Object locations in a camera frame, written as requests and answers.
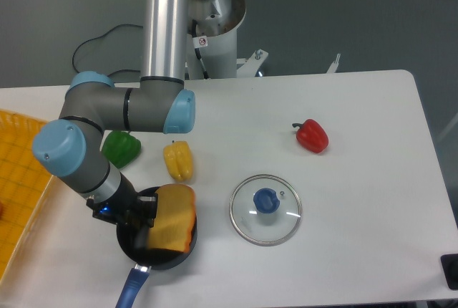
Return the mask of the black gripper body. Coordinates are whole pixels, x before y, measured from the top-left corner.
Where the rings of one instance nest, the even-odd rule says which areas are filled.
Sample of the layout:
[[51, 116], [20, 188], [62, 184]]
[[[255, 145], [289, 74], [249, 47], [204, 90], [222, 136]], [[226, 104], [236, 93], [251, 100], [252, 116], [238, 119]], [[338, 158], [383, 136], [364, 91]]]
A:
[[92, 217], [139, 230], [141, 227], [141, 218], [138, 213], [140, 204], [137, 199], [138, 193], [133, 185], [121, 174], [118, 187], [110, 189], [109, 192], [112, 194], [107, 198], [93, 195], [87, 199], [86, 206], [92, 209]]

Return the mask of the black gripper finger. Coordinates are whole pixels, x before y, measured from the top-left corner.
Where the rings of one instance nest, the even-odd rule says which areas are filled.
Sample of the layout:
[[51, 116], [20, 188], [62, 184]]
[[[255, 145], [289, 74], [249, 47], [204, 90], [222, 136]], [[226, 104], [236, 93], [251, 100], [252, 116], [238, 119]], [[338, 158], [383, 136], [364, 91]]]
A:
[[149, 233], [150, 227], [148, 225], [140, 227], [133, 240], [133, 248], [135, 250], [142, 250], [147, 248]]
[[157, 201], [156, 193], [140, 194], [137, 197], [139, 203], [139, 217], [142, 225], [153, 225], [157, 216]]

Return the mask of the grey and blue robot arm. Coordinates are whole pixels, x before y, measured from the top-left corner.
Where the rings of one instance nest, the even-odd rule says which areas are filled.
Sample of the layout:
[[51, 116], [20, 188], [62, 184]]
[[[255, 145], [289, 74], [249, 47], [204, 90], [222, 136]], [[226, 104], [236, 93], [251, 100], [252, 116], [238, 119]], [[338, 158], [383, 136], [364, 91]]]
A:
[[100, 150], [105, 130], [188, 133], [195, 96], [184, 87], [189, 0], [147, 0], [138, 88], [116, 87], [96, 72], [74, 77], [57, 120], [32, 143], [34, 157], [82, 196], [95, 218], [131, 226], [147, 248], [188, 252], [195, 196], [148, 198]]

